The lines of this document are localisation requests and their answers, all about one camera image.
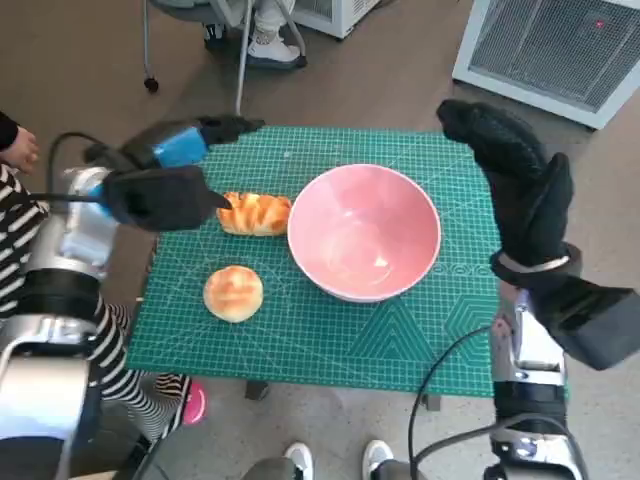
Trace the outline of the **person's hand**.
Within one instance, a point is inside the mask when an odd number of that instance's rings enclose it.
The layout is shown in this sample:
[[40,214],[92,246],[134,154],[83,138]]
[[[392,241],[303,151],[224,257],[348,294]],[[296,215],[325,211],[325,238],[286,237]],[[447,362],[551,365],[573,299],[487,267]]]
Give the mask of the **person's hand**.
[[1,160],[21,173],[31,174],[39,158],[39,146],[34,134],[19,126],[13,143],[1,152]]

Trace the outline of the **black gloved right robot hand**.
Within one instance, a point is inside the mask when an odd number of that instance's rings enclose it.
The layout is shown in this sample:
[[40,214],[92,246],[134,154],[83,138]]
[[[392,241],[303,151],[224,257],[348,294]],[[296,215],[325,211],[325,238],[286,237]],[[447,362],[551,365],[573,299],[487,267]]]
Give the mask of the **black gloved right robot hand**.
[[447,99],[436,115],[448,139],[471,148],[488,182],[498,260],[520,272],[567,263],[564,237],[574,193],[568,157],[549,158],[524,121],[486,103]]

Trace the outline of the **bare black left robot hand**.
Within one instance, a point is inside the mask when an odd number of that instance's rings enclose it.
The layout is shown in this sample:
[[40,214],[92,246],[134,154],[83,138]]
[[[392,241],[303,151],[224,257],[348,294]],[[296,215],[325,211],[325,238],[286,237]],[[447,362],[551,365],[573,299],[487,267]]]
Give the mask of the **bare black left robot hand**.
[[166,120],[136,134],[119,152],[140,170],[195,165],[212,146],[235,143],[264,125],[261,119],[229,114]]

